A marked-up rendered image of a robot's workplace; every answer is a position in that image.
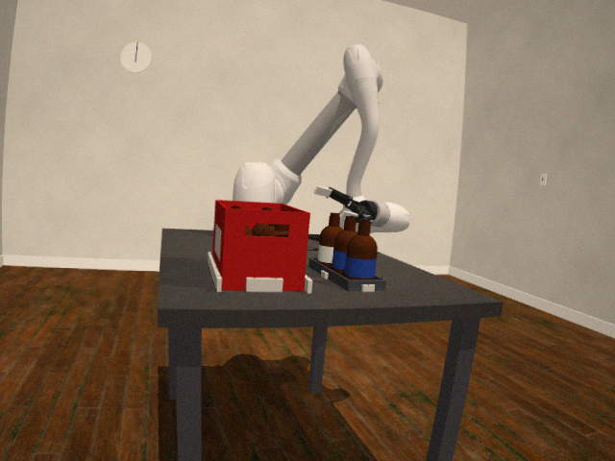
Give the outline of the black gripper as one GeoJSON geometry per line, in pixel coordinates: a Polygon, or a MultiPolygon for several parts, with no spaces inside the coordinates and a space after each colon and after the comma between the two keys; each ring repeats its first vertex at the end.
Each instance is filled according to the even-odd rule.
{"type": "Polygon", "coordinates": [[[372,224],[372,222],[376,219],[378,215],[378,207],[374,202],[367,201],[367,200],[363,200],[361,202],[355,201],[353,200],[353,197],[348,196],[331,187],[325,188],[325,187],[321,187],[317,185],[313,193],[324,196],[327,199],[330,197],[338,201],[340,204],[344,205],[346,208],[348,208],[351,212],[343,210],[343,212],[340,215],[341,220],[345,220],[346,216],[354,216],[356,217],[357,223],[359,223],[359,220],[368,220],[368,221],[371,221],[371,224],[372,224]],[[348,204],[350,205],[348,206],[348,204]],[[362,215],[360,215],[360,213],[362,215]]]}

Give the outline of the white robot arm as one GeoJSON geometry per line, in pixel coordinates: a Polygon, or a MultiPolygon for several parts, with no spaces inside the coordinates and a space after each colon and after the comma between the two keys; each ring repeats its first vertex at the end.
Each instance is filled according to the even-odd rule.
{"type": "MultiPolygon", "coordinates": [[[[287,205],[302,183],[302,172],[355,109],[361,120],[361,135],[348,175],[346,194],[355,201],[366,200],[361,194],[360,184],[378,137],[378,92],[383,77],[379,66],[362,45],[348,47],[343,64],[346,77],[344,75],[337,93],[283,159],[273,160],[269,165],[246,162],[240,166],[234,179],[233,201],[287,205]]],[[[377,205],[378,215],[370,224],[370,233],[399,232],[408,228],[410,217],[403,207],[375,200],[371,202],[377,205]]]]}

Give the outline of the red plastic crate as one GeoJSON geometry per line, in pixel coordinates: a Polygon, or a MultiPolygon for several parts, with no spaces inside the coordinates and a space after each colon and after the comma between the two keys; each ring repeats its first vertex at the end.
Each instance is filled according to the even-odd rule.
{"type": "Polygon", "coordinates": [[[280,278],[283,291],[305,291],[310,213],[285,204],[218,201],[213,241],[222,290],[246,290],[246,278],[280,278]],[[288,225],[288,237],[245,235],[246,225],[255,224],[288,225]]]}

